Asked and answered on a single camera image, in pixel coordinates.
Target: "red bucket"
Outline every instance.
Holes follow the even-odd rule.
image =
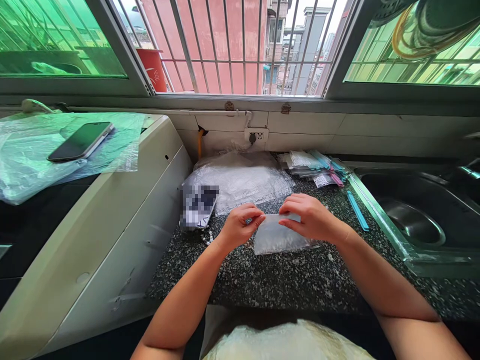
[[[164,69],[162,68],[162,60],[160,59],[160,53],[163,51],[138,48],[136,52],[145,67],[155,91],[158,93],[166,93],[167,85],[165,84]]]

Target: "green tinted glass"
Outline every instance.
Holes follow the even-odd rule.
[[[345,82],[480,85],[480,1],[391,3],[374,14]]]
[[[0,0],[0,76],[127,77],[85,0]]]

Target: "black speckled countertop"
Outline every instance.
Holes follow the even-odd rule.
[[[400,271],[427,298],[445,320],[480,320],[480,282],[468,279],[417,277],[397,255],[388,238],[370,215],[349,183],[316,188],[313,182],[294,178],[295,193],[319,199],[349,224],[367,243]],[[370,227],[361,229],[346,192],[352,190]],[[278,214],[285,198],[257,204],[266,214]],[[203,237],[215,238],[227,216],[212,217],[202,232],[176,228],[147,297],[163,299],[206,248]],[[311,310],[344,314],[369,314],[336,248],[323,242],[318,248],[298,252],[254,255],[253,241],[232,251],[223,262],[209,303],[270,309]]]

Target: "sink basin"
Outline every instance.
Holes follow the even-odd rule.
[[[378,203],[412,245],[424,249],[445,245],[444,230],[423,211],[392,198],[379,199]]]
[[[480,277],[477,203],[420,171],[356,168],[350,182],[415,273]]]

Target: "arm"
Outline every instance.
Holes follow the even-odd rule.
[[[412,284],[320,201],[305,194],[293,194],[279,212],[301,217],[300,222],[282,219],[281,225],[306,238],[336,246],[398,359],[469,359]]]
[[[182,358],[184,346],[202,319],[222,262],[230,251],[250,239],[264,220],[263,214],[252,203],[231,211],[218,237],[161,303],[132,360]]]

